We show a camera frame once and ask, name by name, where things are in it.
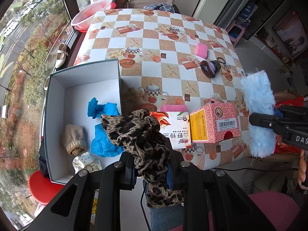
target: open box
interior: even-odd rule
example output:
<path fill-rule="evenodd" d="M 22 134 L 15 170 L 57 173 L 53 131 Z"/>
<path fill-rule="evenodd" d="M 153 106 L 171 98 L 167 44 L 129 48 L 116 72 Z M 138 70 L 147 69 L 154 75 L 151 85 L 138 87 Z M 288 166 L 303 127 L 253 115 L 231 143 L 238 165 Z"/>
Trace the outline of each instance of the open box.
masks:
<path fill-rule="evenodd" d="M 88 151 L 95 137 L 95 125 L 101 119 L 87 116 L 88 102 L 95 97 L 99 104 L 120 102 L 121 78 L 117 59 L 92 62 L 70 67 L 50 75 L 44 122 L 45 153 L 52 182 L 66 184 L 75 175 L 69 155 L 62 145 L 61 136 L 67 124 L 84 127 Z M 104 169 L 118 161 L 115 157 L 97 157 Z"/>

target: leopard print fabric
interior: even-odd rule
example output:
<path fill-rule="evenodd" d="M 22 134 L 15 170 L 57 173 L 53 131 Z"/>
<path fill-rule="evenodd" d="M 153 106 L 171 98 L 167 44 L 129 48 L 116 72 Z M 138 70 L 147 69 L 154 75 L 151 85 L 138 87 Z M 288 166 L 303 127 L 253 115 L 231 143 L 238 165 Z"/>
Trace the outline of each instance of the leopard print fabric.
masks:
<path fill-rule="evenodd" d="M 110 140 L 135 157 L 138 176 L 148 183 L 147 206 L 159 208 L 183 202 L 181 190 L 167 188 L 166 174 L 170 160 L 160 124 L 149 111 L 140 109 L 130 116 L 101 115 L 102 126 Z"/>

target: screw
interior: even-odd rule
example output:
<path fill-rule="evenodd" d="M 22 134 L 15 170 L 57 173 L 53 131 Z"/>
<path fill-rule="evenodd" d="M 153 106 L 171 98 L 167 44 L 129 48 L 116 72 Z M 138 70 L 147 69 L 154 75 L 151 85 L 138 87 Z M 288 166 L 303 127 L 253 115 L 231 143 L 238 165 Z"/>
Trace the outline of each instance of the screw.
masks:
<path fill-rule="evenodd" d="M 189 167 L 190 163 L 187 161 L 181 161 L 181 166 L 182 167 Z"/>
<path fill-rule="evenodd" d="M 123 162 L 121 162 L 121 161 L 116 161 L 116 162 L 114 163 L 114 166 L 115 166 L 115 167 L 122 167 L 122 166 L 123 166 Z"/>
<path fill-rule="evenodd" d="M 83 170 L 80 170 L 80 171 L 78 172 L 78 175 L 82 177 L 82 176 L 87 175 L 87 173 L 88 173 L 88 171 L 86 171 L 85 169 L 83 169 Z"/>
<path fill-rule="evenodd" d="M 226 173 L 225 173 L 223 170 L 219 169 L 219 170 L 216 171 L 216 174 L 217 174 L 217 176 L 222 177 L 222 176 L 224 176 Z"/>

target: yellow label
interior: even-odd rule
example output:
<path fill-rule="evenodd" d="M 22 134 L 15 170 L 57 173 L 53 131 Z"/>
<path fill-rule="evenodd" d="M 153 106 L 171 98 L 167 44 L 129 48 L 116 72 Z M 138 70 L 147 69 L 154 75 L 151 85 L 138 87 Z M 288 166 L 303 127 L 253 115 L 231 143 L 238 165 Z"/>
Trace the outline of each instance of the yellow label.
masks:
<path fill-rule="evenodd" d="M 190 135 L 192 141 L 207 141 L 208 133 L 204 109 L 189 116 Z"/>

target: tablecloth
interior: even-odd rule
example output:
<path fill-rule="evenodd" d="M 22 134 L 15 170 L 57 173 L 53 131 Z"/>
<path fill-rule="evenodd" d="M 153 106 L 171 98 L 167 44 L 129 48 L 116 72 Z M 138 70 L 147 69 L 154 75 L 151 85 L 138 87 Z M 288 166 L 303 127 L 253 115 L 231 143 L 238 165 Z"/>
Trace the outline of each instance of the tablecloth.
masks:
<path fill-rule="evenodd" d="M 206 77 L 196 56 L 197 43 L 208 47 L 207 61 L 222 57 L 215 78 Z M 181 14 L 147 9 L 113 9 L 95 14 L 74 65 L 118 58 L 122 114 L 185 104 L 192 112 L 216 99 L 233 102 L 241 136 L 182 149 L 185 160 L 210 169 L 249 156 L 248 115 L 240 77 L 243 67 L 226 30 Z"/>

